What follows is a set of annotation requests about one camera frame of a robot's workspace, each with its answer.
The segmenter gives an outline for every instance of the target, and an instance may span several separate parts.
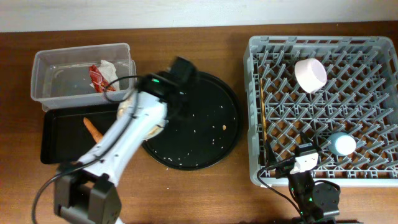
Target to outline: carrot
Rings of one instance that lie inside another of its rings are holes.
[[[103,135],[94,127],[93,123],[87,118],[83,118],[83,123],[85,124],[87,130],[90,132],[96,143],[102,140]]]

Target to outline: red wrapper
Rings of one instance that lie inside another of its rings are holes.
[[[89,68],[90,78],[94,84],[94,89],[97,93],[103,93],[105,91],[105,87],[109,85],[109,82],[102,76],[101,72],[95,65],[92,65]],[[112,86],[110,86],[107,91],[116,91]]]

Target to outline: wooden table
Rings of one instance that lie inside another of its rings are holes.
[[[29,96],[36,52],[125,42],[139,74],[163,70],[181,55],[224,80],[247,111],[243,53],[254,35],[385,35],[398,46],[398,22],[0,34],[1,223],[30,223],[34,195],[56,168],[39,159],[44,112]],[[167,170],[139,149],[118,187],[124,222],[272,223],[296,217],[286,200],[250,181],[247,130],[245,117],[244,134],[232,153],[194,172]],[[53,214],[52,190],[51,186],[40,199],[39,222],[65,223]],[[289,194],[286,187],[277,190]],[[338,219],[396,223],[397,197],[397,188],[343,188]]]

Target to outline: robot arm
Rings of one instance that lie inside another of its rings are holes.
[[[132,100],[126,100],[130,103],[120,105],[123,115],[102,141],[81,156],[77,164],[58,168],[58,173],[68,174],[55,181],[54,213],[70,223],[122,223],[116,186],[124,169],[142,141],[154,136],[154,129],[162,129],[170,114],[178,113],[180,92],[197,78],[196,68],[182,58],[177,58],[169,72],[142,77]],[[90,166],[68,172],[99,157]]]
[[[314,181],[311,170],[318,164],[319,146],[308,136],[300,133],[302,144],[295,150],[295,156],[277,162],[271,145],[266,141],[266,169],[275,169],[275,177],[287,177],[289,191],[296,201],[301,217],[294,223],[329,223],[339,215],[340,187],[327,180]]]

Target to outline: dish rack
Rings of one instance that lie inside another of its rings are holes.
[[[309,94],[294,77],[299,60],[316,58],[328,75]],[[322,148],[315,179],[342,186],[398,186],[398,59],[387,37],[254,36],[244,58],[249,113],[250,178],[261,185],[267,139],[278,160],[294,155],[299,132]],[[343,131],[357,143],[354,153],[328,151],[332,133]],[[265,171],[269,185],[287,185]]]

